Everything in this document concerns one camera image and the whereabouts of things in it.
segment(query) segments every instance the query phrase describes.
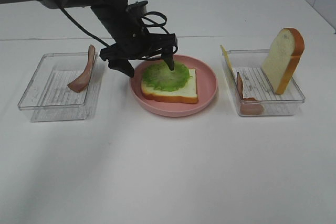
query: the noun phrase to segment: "clear plastic container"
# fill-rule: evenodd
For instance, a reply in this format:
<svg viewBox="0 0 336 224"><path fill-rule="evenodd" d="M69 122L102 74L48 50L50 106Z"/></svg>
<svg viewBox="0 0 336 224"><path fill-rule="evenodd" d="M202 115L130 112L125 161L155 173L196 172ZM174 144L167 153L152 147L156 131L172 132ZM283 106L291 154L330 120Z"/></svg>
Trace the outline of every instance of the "clear plastic container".
<svg viewBox="0 0 336 224"><path fill-rule="evenodd" d="M275 116L294 115L305 102L298 85L291 78L282 95L274 94L272 87L261 70L268 50L234 50L226 51L229 64L223 51L222 65L229 89L240 116ZM240 97L237 87L237 72L243 81L243 97L255 98L256 101L246 101Z"/></svg>
<svg viewBox="0 0 336 224"><path fill-rule="evenodd" d="M88 87L76 93L67 87L84 70L88 53L46 54L38 64L18 108L31 122L82 120L96 110L104 65L97 53Z"/></svg>

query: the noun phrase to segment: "bread slice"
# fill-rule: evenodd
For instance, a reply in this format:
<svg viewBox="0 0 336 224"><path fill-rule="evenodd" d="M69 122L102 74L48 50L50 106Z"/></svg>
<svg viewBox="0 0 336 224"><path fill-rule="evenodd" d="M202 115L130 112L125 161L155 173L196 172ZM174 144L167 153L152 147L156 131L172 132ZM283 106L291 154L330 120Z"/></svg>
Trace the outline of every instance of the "bread slice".
<svg viewBox="0 0 336 224"><path fill-rule="evenodd" d="M273 40L262 70L276 94L283 94L304 51L303 37L295 28L284 28Z"/></svg>
<svg viewBox="0 0 336 224"><path fill-rule="evenodd" d="M148 87L141 81L142 94L146 99L158 102L197 103L196 70L189 69L189 75L190 78L185 86L175 91L154 90L153 87Z"/></svg>

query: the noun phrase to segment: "bread crust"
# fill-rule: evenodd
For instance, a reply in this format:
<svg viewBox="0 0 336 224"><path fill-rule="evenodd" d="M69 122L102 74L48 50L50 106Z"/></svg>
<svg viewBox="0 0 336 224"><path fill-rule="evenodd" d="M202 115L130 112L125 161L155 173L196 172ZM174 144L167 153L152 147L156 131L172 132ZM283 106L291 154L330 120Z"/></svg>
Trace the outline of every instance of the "bread crust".
<svg viewBox="0 0 336 224"><path fill-rule="evenodd" d="M301 35L301 33L296 30L295 28L284 28L282 30L289 30L291 32L291 34L294 37L294 41L295 41L295 47L294 47L294 51L290 57L289 63L287 65L287 68L285 70L285 73L283 74L281 81L280 81L280 85L278 87L277 90L275 90L276 94L283 94L288 82L290 81L299 61L301 58L301 55L303 54L304 51L304 40L303 37Z"/></svg>
<svg viewBox="0 0 336 224"><path fill-rule="evenodd" d="M155 94L149 94L145 93L143 90L141 90L143 97L145 97L147 100L154 100L157 102L182 102L182 103L190 103L195 104L198 103L198 97L190 98L190 97L180 97L180 96L166 96L166 95L155 95Z"/></svg>

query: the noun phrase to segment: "pink plate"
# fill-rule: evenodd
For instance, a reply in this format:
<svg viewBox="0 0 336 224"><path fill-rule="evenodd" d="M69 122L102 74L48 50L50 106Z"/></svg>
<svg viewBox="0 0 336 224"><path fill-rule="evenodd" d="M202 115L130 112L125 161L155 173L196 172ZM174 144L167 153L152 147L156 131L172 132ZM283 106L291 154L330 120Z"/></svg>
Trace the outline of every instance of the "pink plate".
<svg viewBox="0 0 336 224"><path fill-rule="evenodd" d="M184 55L174 55L174 60L185 64L188 68L196 69L198 94L197 104L187 104L179 102L157 102L154 100L147 100L143 97L140 88L142 72L150 64L158 63L157 61L145 61L136 67L134 77L130 78L132 93L141 107L158 115L178 117L197 113L207 107L213 100L218 89L218 81L216 75L207 64L192 57Z"/></svg>

